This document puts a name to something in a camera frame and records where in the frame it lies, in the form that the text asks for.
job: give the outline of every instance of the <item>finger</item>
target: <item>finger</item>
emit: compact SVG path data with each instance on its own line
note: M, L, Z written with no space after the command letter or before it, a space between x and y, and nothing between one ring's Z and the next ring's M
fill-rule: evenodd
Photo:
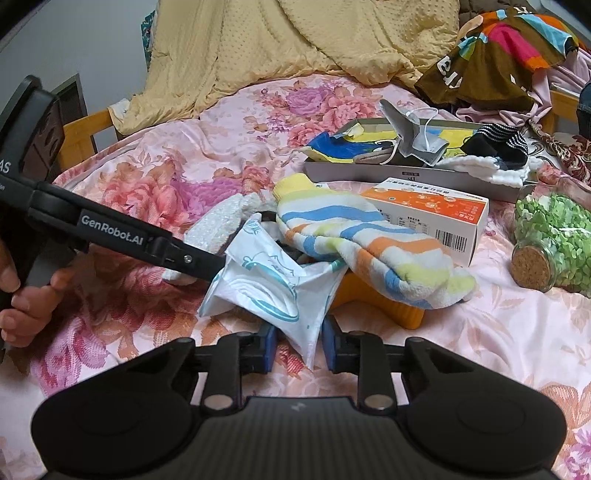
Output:
M49 285L21 288L12 296L12 306L35 318L45 318L56 309L64 293Z
M10 345L15 346L17 348L22 348L29 346L29 344L35 338L35 335L24 335L24 336L17 336L11 333L6 333L6 331L2 331L2 338L6 343L10 343Z
M21 281L18 279L10 252L4 242L0 240L0 290L12 293L17 291L20 286Z
M62 268L52 275L49 285L58 291L67 290L72 283L72 279L74 279L75 274L76 270L74 270L72 267Z
M2 329L3 338L10 343L11 341L7 340L4 335L12 335L13 337L34 336L44 329L50 319L51 313L42 319L38 319L20 310L6 309L0 313L0 328Z

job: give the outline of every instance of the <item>dark blue jeans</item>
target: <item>dark blue jeans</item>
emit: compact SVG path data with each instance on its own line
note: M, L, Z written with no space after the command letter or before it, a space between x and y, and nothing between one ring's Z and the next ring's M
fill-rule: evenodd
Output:
M581 91L577 119L579 120L579 135L591 140L591 82L585 85Z

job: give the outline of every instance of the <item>ribbed black surface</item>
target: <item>ribbed black surface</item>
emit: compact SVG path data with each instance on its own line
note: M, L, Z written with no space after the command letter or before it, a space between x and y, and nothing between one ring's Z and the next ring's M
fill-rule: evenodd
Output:
M174 461L135 480L468 479L417 453L397 424L355 410L348 398L263 398L207 420ZM556 480L549 471L524 480ZM50 473L47 480L69 477Z

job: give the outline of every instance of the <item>gray box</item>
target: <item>gray box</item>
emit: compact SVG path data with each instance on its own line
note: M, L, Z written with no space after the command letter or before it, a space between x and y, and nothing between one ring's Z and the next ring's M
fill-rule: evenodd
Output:
M363 126L372 125L373 131L385 131L392 129L392 126L385 118L357 119L347 123L339 130L339 133L359 123ZM477 130L482 125L468 122L454 122L448 120L431 120L429 126L449 127L454 129ZM314 161L310 158L304 163L304 172L311 181L318 183L322 181L364 181L369 183L380 183L388 178L419 181L429 185L445 187L447 189L459 190L461 192L480 195L490 200L515 203L519 189L505 185L494 185L487 181L472 177L470 174L442 170L434 167L424 167L424 163L415 157L404 158L400 154L394 157L397 165L363 165L357 163L333 163L328 161Z

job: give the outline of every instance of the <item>gray face mask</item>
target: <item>gray face mask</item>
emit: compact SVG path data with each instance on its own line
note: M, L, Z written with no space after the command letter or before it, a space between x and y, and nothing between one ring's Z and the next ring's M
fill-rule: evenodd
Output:
M404 157L412 155L429 166L435 165L442 158L449 142L427 132L427 125L437 116L436 108L424 107L409 111L394 106L387 100L380 100L379 104L384 117L400 136L398 151ZM431 110L434 115L421 125L419 118L414 114L417 110Z

